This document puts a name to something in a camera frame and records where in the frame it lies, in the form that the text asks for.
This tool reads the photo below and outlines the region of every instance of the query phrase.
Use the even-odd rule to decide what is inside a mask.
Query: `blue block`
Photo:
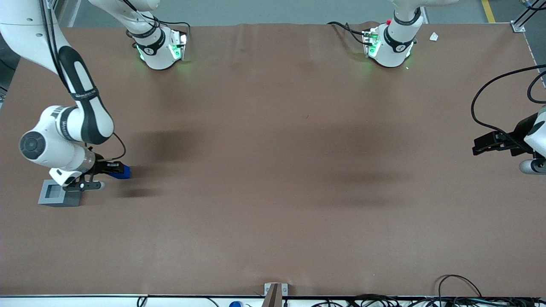
[[[123,174],[119,173],[108,173],[108,175],[117,178],[117,179],[129,179],[131,177],[131,168],[127,165],[123,166]]]

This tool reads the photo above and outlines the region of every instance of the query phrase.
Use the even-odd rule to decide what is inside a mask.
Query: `brown table surface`
[[[120,28],[64,32],[134,178],[101,175],[78,208],[37,204],[48,170],[19,138],[74,103],[22,61],[0,113],[1,293],[433,294],[443,274],[487,296],[546,291],[544,179],[518,170],[526,156],[471,151],[489,131],[470,117],[476,91],[533,65],[508,24],[425,25],[395,69],[331,26],[192,28],[186,61],[164,71]],[[511,131],[539,108],[534,76],[493,84],[478,116]]]

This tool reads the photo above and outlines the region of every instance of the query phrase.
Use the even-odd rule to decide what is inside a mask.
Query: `metal frame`
[[[532,6],[535,8],[541,8],[545,4],[546,0],[535,0],[532,3]],[[533,17],[536,12],[537,11],[535,10],[530,10],[526,8],[516,20],[510,21],[510,25],[512,26],[512,30],[514,31],[514,33],[525,32],[524,24],[527,22],[527,20]]]

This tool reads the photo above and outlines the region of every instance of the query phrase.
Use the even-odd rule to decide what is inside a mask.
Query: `green led light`
[[[169,44],[169,47],[171,49],[171,53],[173,54],[173,58],[175,60],[178,60],[181,56],[180,56],[180,48],[178,48],[176,45],[171,45]]]
[[[140,59],[144,61],[144,56],[142,55],[142,52],[140,51],[140,48],[138,45],[136,46],[136,49],[138,50],[138,53],[140,54]]]

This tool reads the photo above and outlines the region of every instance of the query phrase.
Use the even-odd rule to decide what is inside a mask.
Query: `gray floor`
[[[240,23],[362,23],[392,18],[387,0],[163,0],[154,11],[165,21],[192,26],[231,26]],[[82,0],[75,27],[119,27],[108,13]]]
[[[516,19],[525,7],[514,0],[490,0],[496,22]],[[525,37],[537,64],[546,63],[546,10],[536,12],[525,24]]]

